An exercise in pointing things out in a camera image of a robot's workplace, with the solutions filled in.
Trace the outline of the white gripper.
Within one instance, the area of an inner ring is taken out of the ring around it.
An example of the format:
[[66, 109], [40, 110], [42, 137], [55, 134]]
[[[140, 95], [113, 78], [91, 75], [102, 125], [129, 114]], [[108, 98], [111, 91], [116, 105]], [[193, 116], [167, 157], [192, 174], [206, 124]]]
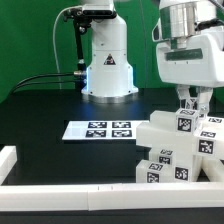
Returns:
[[207, 115], [212, 88], [224, 86], [224, 27], [203, 30], [186, 40], [183, 49], [172, 49], [166, 41], [156, 47], [158, 72], [161, 80], [176, 86], [180, 107], [190, 98], [189, 86], [197, 87], [197, 108]]

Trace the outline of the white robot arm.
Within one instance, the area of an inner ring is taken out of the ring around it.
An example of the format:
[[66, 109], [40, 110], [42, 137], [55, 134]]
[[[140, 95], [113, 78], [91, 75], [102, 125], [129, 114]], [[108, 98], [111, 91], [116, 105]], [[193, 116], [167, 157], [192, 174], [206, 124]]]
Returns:
[[[114, 0], [82, 0], [81, 15], [93, 26], [93, 59], [87, 69], [89, 91], [111, 97], [99, 87], [106, 73], [127, 69], [126, 24]], [[224, 22], [216, 17], [224, 0], [155, 0], [159, 19], [152, 31], [161, 80], [177, 86], [187, 108], [209, 112], [213, 89], [224, 86]]]

